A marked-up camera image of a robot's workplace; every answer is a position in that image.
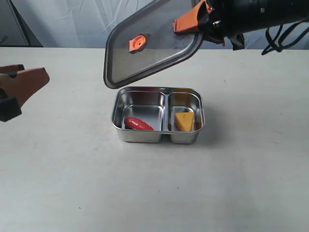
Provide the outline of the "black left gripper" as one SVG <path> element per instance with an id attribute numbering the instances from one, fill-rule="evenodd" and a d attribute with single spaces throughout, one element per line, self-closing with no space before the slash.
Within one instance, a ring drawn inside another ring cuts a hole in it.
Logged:
<path id="1" fill-rule="evenodd" d="M 0 66 L 0 121 L 22 114 L 24 103 L 49 81 L 45 68 L 26 69 L 23 64 Z"/>

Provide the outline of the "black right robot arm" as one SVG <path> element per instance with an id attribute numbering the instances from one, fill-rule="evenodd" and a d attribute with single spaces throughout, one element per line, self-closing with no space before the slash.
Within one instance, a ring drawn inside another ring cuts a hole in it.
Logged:
<path id="1" fill-rule="evenodd" d="M 259 29 L 303 20 L 307 0 L 201 0 L 173 23 L 176 34 L 199 32 L 216 44 Z"/>

